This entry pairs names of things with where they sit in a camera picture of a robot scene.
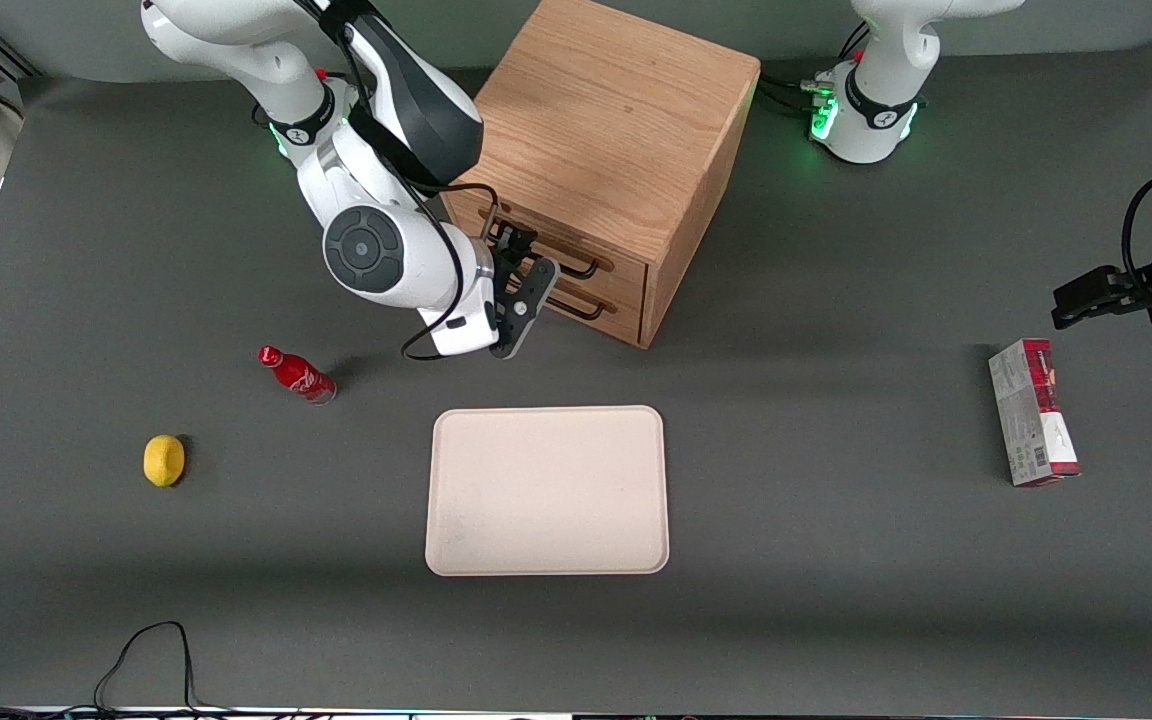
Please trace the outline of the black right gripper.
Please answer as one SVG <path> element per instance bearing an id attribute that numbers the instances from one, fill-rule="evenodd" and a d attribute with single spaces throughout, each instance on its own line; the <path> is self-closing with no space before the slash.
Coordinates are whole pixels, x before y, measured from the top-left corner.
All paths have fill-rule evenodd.
<path id="1" fill-rule="evenodd" d="M 547 305 L 558 285 L 558 262 L 535 256 L 538 232 L 518 232 L 513 223 L 494 223 L 486 233 L 494 263 L 494 319 L 497 341 L 488 347 L 497 359 L 511 359 L 524 343 L 532 323 Z M 525 260 L 526 270 L 521 270 Z"/>

